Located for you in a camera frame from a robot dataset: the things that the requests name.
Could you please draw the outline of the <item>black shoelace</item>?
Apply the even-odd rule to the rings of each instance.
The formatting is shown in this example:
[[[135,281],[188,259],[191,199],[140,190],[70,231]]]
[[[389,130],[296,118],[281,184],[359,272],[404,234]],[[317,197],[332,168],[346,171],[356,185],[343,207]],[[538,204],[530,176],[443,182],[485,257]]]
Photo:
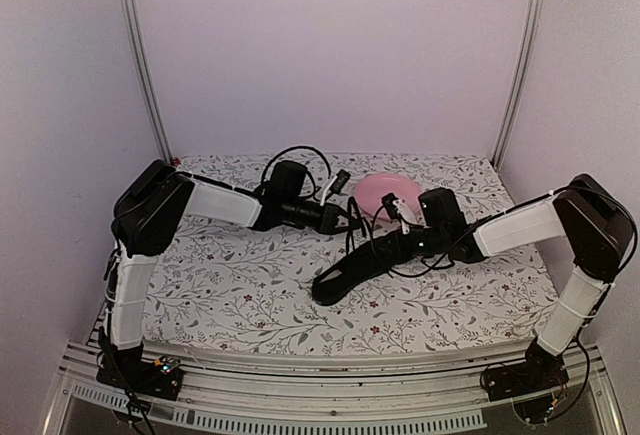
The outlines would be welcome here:
[[[354,196],[348,198],[346,212],[348,228],[345,236],[345,254],[349,255],[356,249],[356,233],[360,232],[361,236],[367,239],[372,234],[372,228],[369,221],[363,217],[360,206]]]

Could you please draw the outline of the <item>black shoe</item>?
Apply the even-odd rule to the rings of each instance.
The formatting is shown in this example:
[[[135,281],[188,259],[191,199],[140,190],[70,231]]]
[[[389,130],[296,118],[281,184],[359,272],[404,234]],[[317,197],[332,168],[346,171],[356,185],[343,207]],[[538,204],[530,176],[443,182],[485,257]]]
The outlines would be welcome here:
[[[381,261],[374,251],[374,242],[363,244],[313,279],[311,298],[321,306],[335,305],[360,284],[399,264]]]

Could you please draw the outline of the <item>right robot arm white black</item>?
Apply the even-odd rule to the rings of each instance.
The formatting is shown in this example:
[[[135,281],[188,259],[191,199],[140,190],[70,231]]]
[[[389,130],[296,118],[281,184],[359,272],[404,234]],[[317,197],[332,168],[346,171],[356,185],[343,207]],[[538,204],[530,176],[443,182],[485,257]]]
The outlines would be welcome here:
[[[517,370],[517,382],[527,391],[539,390],[554,377],[556,364],[551,356],[561,355],[583,324],[595,316],[639,242],[633,216],[588,174],[473,223],[466,221],[450,189],[429,190],[418,203],[423,225],[405,221],[400,230],[370,241],[374,256],[385,269],[420,256],[472,264],[549,239],[563,237],[568,241],[573,269],[552,315],[536,337],[546,353],[536,353]]]

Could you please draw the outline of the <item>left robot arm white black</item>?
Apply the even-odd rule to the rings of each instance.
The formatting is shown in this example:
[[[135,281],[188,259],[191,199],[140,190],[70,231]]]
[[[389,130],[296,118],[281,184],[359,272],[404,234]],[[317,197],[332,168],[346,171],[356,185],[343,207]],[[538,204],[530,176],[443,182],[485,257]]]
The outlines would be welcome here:
[[[308,168],[295,161],[279,161],[254,190],[232,186],[202,175],[180,171],[163,160],[152,162],[118,199],[111,233],[114,249],[106,279],[107,340],[117,352],[108,365],[128,389],[148,381],[148,367],[131,352],[142,345],[142,318],[152,273],[172,243],[181,220],[200,217],[252,231],[280,226],[312,229],[336,235],[360,228],[359,220],[329,197],[341,191],[350,176],[330,175],[327,183],[302,192]]]

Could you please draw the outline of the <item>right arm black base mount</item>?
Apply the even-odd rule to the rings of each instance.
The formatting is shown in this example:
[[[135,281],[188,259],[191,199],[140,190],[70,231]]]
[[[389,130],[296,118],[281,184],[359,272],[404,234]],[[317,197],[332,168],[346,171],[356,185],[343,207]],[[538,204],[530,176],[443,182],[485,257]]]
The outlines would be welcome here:
[[[485,368],[479,383],[490,401],[499,401],[561,387],[569,381],[562,359],[533,358]]]

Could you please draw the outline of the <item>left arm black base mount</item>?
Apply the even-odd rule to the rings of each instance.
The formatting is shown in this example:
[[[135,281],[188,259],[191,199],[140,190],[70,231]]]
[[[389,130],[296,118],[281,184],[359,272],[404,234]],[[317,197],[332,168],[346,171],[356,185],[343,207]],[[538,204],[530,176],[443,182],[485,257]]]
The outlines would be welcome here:
[[[136,395],[176,401],[184,375],[185,372],[180,368],[165,373],[152,362],[118,352],[103,356],[96,380],[103,385],[129,389]]]

